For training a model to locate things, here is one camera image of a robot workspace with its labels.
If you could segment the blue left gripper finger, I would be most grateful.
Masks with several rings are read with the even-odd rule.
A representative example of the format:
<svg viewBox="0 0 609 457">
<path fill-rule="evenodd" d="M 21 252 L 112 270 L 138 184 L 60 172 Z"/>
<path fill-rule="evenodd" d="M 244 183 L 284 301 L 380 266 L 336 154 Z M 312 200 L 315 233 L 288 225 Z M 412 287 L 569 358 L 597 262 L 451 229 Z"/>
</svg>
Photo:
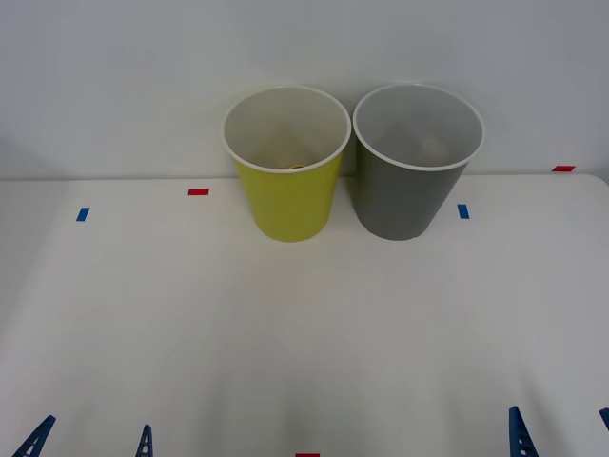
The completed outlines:
<svg viewBox="0 0 609 457">
<path fill-rule="evenodd" d="M 16 449 L 12 457 L 39 457 L 55 422 L 56 418 L 53 415 L 49 415 L 28 436 L 22 445 Z"/>
<path fill-rule="evenodd" d="M 139 440 L 135 457 L 152 457 L 152 429 L 150 425 L 145 425 Z"/>
</svg>

